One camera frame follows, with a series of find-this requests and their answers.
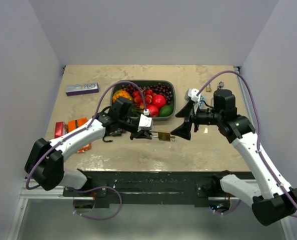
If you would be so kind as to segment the black padlock with keys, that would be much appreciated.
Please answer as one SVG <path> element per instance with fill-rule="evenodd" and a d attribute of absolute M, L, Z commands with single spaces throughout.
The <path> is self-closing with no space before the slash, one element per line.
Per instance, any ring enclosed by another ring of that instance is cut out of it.
<path fill-rule="evenodd" d="M 110 133 L 106 132 L 105 135 L 102 137 L 102 141 L 104 143 L 112 143 L 112 137 L 121 137 L 124 133 L 126 133 L 126 131 L 121 128 L 118 128 L 117 130 Z"/>

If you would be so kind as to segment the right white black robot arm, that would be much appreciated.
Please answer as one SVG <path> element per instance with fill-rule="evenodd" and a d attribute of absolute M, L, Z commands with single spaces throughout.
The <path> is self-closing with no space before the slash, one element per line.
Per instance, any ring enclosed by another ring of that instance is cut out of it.
<path fill-rule="evenodd" d="M 176 114 L 183 118 L 182 125 L 171 134 L 186 140 L 191 131 L 197 132 L 200 125 L 214 125 L 239 152 L 249 167 L 258 186 L 253 186 L 225 170 L 212 177 L 211 191 L 221 197 L 225 193 L 237 197 L 252 210 L 255 218 L 264 226 L 291 216 L 297 208 L 297 188 L 281 175 L 264 148 L 258 142 L 259 135 L 246 116 L 237 113 L 236 98 L 228 89 L 216 90 L 213 107 L 200 109 L 201 95 L 195 88 L 185 94 L 186 105 Z"/>

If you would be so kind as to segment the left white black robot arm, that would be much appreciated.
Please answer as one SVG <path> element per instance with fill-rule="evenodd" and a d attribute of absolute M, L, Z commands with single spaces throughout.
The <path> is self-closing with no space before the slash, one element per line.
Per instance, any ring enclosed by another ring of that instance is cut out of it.
<path fill-rule="evenodd" d="M 92 191 L 90 178 L 78 169 L 64 167 L 64 163 L 82 147 L 116 131 L 130 133 L 130 139 L 152 139 L 153 118 L 145 110 L 137 122 L 131 122 L 129 113 L 133 103 L 124 97 L 95 114 L 77 129 L 52 140 L 38 139 L 31 149 L 24 170 L 28 174 L 26 188 L 32 189 L 29 181 L 34 179 L 39 187 L 50 191 L 57 186 L 74 189 L 80 196 Z"/>

